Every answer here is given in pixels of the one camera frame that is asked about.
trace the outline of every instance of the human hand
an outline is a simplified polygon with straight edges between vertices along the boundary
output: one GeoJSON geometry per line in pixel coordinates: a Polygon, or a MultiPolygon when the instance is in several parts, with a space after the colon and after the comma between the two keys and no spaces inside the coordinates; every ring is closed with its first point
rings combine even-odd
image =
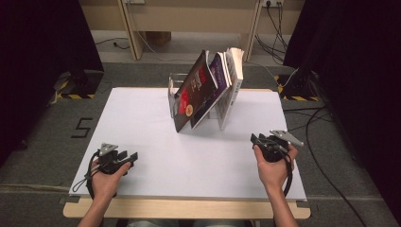
{"type": "MultiPolygon", "coordinates": [[[[288,156],[291,160],[288,157],[286,158],[291,161],[293,169],[293,160],[298,155],[298,150],[292,145],[288,145],[288,149],[288,156]]],[[[258,145],[253,146],[253,151],[257,161],[260,181],[265,186],[268,195],[272,192],[282,191],[283,184],[288,176],[285,160],[269,163],[263,157],[262,150],[258,145]]]]}
{"type": "MultiPolygon", "coordinates": [[[[92,163],[92,167],[96,166],[98,160],[92,163]]],[[[114,174],[105,174],[97,170],[92,177],[92,188],[94,189],[95,199],[111,200],[117,191],[120,179],[130,169],[131,163],[127,162],[122,165],[114,174]]]]}

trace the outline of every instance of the power outlet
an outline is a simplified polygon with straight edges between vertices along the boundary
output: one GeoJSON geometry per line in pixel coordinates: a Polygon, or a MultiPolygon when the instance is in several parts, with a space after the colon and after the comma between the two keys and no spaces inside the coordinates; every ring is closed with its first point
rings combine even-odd
{"type": "Polygon", "coordinates": [[[284,4],[284,0],[263,0],[262,7],[266,7],[268,1],[270,1],[271,8],[278,8],[279,4],[281,4],[281,6],[284,4]]]}

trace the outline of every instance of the forearm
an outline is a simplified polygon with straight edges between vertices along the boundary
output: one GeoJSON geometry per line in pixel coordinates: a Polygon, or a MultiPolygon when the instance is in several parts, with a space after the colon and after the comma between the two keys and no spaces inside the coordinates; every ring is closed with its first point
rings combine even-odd
{"type": "Polygon", "coordinates": [[[110,199],[94,199],[91,207],[85,217],[80,221],[78,227],[98,227],[103,220],[110,202],[110,199]]]}
{"type": "Polygon", "coordinates": [[[276,190],[267,190],[273,210],[274,220],[278,227],[298,226],[291,210],[289,209],[286,197],[281,188],[276,190]]]}

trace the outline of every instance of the gray carpet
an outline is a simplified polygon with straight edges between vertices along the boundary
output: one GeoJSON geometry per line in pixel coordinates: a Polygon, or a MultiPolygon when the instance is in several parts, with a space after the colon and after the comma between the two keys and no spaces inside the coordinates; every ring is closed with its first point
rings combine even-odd
{"type": "MultiPolygon", "coordinates": [[[[166,87],[169,73],[186,73],[189,64],[119,64],[104,63],[105,75],[94,99],[59,99],[42,114],[27,140],[27,149],[15,150],[0,169],[0,227],[76,226],[77,219],[62,215],[63,201],[75,177],[81,158],[96,128],[98,119],[113,87],[166,87]],[[81,126],[90,128],[76,130],[81,126]],[[22,184],[50,185],[40,189],[22,184]]],[[[288,74],[292,70],[272,67],[271,72],[288,74]]],[[[260,66],[244,67],[243,88],[270,88],[277,91],[274,79],[260,66]]],[[[286,101],[283,109],[321,107],[323,102],[286,101]]],[[[314,111],[286,113],[288,129],[307,141],[305,124],[314,111]]],[[[314,156],[333,184],[354,205],[368,226],[397,226],[366,170],[353,159],[338,126],[327,110],[309,126],[308,140],[314,156]]],[[[329,184],[307,146],[299,148],[298,166],[312,216],[300,220],[301,226],[361,226],[357,216],[329,184]]],[[[114,226],[116,219],[107,219],[114,226]]],[[[270,220],[262,226],[271,226],[270,220]]]]}

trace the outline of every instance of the yellow and black tape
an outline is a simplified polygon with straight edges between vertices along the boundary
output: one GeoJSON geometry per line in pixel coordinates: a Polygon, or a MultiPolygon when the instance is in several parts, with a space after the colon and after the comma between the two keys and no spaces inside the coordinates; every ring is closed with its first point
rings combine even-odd
{"type": "Polygon", "coordinates": [[[319,99],[316,96],[289,96],[286,94],[285,87],[283,87],[283,84],[280,83],[280,77],[279,76],[274,76],[274,79],[277,81],[278,84],[278,94],[280,95],[280,98],[284,100],[296,100],[296,101],[319,101],[319,99]]]}
{"type": "Polygon", "coordinates": [[[59,94],[58,98],[71,98],[71,99],[83,99],[83,98],[94,98],[95,95],[83,95],[83,94],[59,94]]]}
{"type": "Polygon", "coordinates": [[[66,88],[67,85],[71,85],[70,80],[68,79],[65,81],[60,88],[60,93],[58,94],[57,98],[71,98],[71,99],[83,99],[83,98],[94,98],[95,94],[84,94],[82,91],[80,91],[81,94],[68,94],[68,93],[63,93],[62,89],[66,88]]]}

